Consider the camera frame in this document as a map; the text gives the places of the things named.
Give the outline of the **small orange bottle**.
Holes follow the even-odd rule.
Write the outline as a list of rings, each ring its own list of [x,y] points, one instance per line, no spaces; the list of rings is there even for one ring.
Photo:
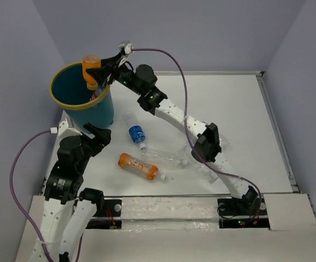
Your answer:
[[[98,83],[93,77],[87,73],[87,69],[101,67],[101,59],[96,55],[86,55],[82,58],[82,75],[86,81],[87,89],[95,91],[98,88]]]

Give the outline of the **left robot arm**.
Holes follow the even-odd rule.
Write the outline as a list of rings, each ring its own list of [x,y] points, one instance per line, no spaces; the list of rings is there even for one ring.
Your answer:
[[[104,209],[104,193],[80,187],[88,162],[111,141],[111,130],[90,123],[87,133],[64,120],[52,133],[60,139],[57,161],[44,188],[43,216],[30,261],[72,261],[80,253],[82,235],[93,216]]]

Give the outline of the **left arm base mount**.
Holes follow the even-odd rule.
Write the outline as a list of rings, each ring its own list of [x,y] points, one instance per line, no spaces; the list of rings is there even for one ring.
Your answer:
[[[121,229],[122,200],[105,199],[104,206],[90,219],[86,229],[116,230]]]

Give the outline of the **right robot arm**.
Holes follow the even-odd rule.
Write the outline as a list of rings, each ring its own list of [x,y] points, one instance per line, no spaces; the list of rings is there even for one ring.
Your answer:
[[[218,127],[214,123],[200,122],[178,108],[168,96],[156,87],[157,77],[153,69],[141,64],[135,70],[129,69],[123,58],[107,58],[102,67],[88,68],[85,72],[98,84],[117,81],[139,95],[141,108],[167,121],[185,133],[192,150],[192,157],[214,171],[228,189],[231,200],[224,208],[235,214],[245,215],[254,209],[260,197],[258,187],[246,178],[236,174],[222,152]]]

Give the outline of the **blue label bottle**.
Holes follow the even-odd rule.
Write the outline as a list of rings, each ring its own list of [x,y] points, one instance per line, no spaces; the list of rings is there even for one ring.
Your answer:
[[[145,133],[136,118],[136,115],[130,111],[123,114],[123,120],[128,128],[128,134],[132,142],[139,147],[141,150],[146,149],[146,136]]]
[[[222,134],[219,134],[219,143],[223,151],[225,151],[230,145],[230,141]]]

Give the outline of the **red label clear bottle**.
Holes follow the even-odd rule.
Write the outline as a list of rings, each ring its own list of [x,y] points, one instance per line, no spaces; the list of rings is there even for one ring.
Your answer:
[[[100,86],[93,92],[90,102],[100,103],[106,97],[107,93],[107,85]]]

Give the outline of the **long orange bottle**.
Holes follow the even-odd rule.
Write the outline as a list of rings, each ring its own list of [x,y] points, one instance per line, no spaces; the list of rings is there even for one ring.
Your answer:
[[[118,166],[132,174],[138,175],[149,181],[166,179],[166,174],[163,173],[157,166],[148,164],[141,159],[135,158],[127,153],[120,155]]]

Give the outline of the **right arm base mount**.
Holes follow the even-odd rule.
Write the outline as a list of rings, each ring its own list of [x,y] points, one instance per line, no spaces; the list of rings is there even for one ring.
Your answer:
[[[236,199],[233,198],[220,198],[217,204],[218,224],[221,229],[270,229],[264,198],[257,198],[250,208],[236,206]]]

